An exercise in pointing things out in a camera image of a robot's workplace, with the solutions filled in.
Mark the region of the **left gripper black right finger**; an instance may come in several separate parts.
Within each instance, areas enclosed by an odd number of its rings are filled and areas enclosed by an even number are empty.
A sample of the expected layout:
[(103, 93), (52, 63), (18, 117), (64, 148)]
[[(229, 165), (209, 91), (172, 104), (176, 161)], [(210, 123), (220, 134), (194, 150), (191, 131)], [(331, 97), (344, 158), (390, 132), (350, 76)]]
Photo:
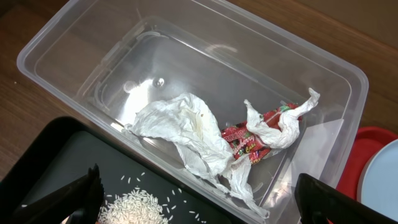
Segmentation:
[(302, 224), (397, 224), (305, 173), (298, 176), (294, 196)]

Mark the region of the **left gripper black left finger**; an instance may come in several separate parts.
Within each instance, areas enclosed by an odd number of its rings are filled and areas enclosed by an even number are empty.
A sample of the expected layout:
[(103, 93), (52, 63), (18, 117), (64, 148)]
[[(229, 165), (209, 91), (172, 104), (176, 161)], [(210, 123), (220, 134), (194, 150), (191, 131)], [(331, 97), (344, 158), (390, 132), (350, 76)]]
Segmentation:
[(22, 208), (10, 224), (96, 223), (104, 200), (98, 165), (79, 179)]

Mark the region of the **pile of white rice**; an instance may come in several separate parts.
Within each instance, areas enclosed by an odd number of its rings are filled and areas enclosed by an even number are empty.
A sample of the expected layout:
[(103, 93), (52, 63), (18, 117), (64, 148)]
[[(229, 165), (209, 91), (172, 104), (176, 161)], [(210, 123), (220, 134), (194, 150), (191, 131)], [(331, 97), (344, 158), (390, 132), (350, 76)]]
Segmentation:
[(125, 173), (105, 192), (98, 223), (210, 223), (211, 208), (153, 172)]

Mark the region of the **large light blue plate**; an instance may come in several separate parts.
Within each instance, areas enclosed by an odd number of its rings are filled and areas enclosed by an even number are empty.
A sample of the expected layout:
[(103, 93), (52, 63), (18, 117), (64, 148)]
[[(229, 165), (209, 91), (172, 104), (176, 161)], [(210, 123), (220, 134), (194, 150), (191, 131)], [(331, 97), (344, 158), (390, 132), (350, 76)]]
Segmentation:
[(357, 189), (363, 205), (397, 220), (397, 141), (375, 153), (364, 166)]

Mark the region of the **red candy wrapper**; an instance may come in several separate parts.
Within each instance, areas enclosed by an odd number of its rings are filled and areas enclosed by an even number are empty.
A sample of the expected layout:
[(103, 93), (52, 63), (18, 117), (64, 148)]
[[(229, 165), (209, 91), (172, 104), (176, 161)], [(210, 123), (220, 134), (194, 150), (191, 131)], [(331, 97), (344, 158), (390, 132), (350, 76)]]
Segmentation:
[[(296, 109), (298, 106), (299, 105), (296, 103), (287, 103), (275, 110), (262, 114), (261, 118), (270, 128), (280, 131), (278, 122), (282, 112)], [(246, 124), (247, 121), (244, 121), (225, 128), (221, 131), (221, 135), (233, 149), (233, 156), (235, 159), (239, 159), (241, 156), (248, 154), (251, 164), (256, 164), (270, 152), (275, 152), (275, 150), (266, 146), (260, 137), (248, 131)]]

